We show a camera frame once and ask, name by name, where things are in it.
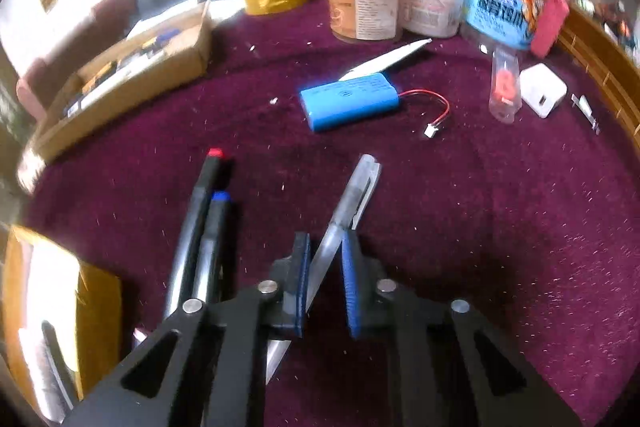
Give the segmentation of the clear white gel pen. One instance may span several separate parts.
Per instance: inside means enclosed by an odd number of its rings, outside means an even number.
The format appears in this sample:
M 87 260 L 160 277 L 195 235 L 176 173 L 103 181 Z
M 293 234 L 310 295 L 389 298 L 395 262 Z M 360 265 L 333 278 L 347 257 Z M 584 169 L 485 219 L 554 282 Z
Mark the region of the clear white gel pen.
M 326 233 L 324 233 L 320 245 L 311 259 L 309 267 L 309 279 L 307 286 L 306 310 L 309 310 L 314 302 L 318 290 L 326 277 L 326 272 L 341 247 L 344 232 L 356 230 L 372 197 L 382 166 L 371 155 L 363 154 L 350 176 L 345 191 L 338 202 Z

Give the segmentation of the black marker blue cap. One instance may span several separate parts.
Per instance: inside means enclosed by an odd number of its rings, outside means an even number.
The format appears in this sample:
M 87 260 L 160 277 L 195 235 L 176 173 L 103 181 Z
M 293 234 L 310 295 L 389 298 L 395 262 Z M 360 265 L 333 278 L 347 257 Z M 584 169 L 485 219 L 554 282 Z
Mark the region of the black marker blue cap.
M 192 289 L 192 297 L 203 303 L 216 303 L 219 299 L 220 252 L 230 202 L 228 192 L 215 192 L 208 205 Z

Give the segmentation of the black marker red cap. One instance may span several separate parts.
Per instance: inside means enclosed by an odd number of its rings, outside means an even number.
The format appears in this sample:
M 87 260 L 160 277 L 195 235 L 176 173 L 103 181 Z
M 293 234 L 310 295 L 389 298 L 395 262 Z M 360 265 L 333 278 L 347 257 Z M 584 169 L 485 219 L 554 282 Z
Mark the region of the black marker red cap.
M 163 317 L 169 317 L 176 310 L 181 310 L 183 303 L 188 300 L 196 299 L 192 297 L 192 289 L 198 245 L 203 234 L 208 205 L 215 193 L 217 174 L 223 162 L 224 152 L 219 147 L 212 147 L 207 152 L 194 184 L 169 274 Z

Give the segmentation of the yellow open box white lining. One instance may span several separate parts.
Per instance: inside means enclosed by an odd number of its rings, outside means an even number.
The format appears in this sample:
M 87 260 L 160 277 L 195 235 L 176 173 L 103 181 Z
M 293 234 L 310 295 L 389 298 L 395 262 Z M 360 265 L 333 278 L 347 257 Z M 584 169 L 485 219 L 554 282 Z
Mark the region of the yellow open box white lining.
M 1 310 L 6 361 L 27 402 L 47 421 L 64 401 L 46 355 L 42 324 L 52 326 L 78 398 L 120 360 L 122 283 L 32 230 L 13 225 L 2 262 Z

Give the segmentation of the small clear box red content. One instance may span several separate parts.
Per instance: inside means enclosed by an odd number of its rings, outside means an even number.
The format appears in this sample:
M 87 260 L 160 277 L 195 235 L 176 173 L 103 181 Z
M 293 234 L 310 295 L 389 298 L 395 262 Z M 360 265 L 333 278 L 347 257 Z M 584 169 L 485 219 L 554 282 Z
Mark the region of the small clear box red content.
M 508 49 L 495 48 L 492 54 L 489 113 L 503 124 L 513 124 L 521 107 L 518 58 Z

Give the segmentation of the blue battery pack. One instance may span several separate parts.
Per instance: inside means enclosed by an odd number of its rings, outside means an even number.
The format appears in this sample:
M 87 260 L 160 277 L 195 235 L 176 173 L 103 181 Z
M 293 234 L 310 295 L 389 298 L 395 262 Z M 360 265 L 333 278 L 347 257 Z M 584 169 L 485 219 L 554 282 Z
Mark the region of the blue battery pack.
M 299 92 L 308 126 L 323 132 L 399 106 L 399 93 L 380 72 Z

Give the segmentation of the white charger adapter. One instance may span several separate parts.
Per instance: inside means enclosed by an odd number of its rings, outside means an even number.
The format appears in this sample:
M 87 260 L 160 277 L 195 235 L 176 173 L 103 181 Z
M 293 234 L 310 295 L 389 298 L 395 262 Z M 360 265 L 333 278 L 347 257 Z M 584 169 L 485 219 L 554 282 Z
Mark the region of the white charger adapter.
M 524 69 L 520 85 L 523 102 L 542 119 L 551 114 L 568 91 L 566 83 L 542 63 Z

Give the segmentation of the white knife blade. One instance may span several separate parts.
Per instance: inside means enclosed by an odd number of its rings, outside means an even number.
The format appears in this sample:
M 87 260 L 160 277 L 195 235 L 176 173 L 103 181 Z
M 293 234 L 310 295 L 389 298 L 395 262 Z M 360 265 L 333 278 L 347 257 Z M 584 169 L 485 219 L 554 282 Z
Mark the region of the white knife blade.
M 378 72 L 384 72 L 384 70 L 392 67 L 393 65 L 405 60 L 408 56 L 420 49 L 424 48 L 427 44 L 432 42 L 432 38 L 426 38 L 413 41 L 412 43 L 405 44 L 400 48 L 393 49 L 390 52 L 384 53 L 380 56 L 372 58 L 372 60 L 364 62 L 343 75 L 340 81 L 351 80 L 360 77 L 366 77 Z

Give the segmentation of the brown cardboard tray with pens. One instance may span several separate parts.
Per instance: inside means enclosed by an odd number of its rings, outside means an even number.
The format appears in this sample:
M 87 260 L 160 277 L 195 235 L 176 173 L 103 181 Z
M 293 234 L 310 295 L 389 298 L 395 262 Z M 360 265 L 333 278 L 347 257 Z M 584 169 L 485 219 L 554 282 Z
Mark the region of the brown cardboard tray with pens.
M 212 31 L 199 3 L 115 43 L 66 80 L 46 117 L 36 121 L 17 167 L 30 194 L 43 169 L 109 122 L 206 72 Z

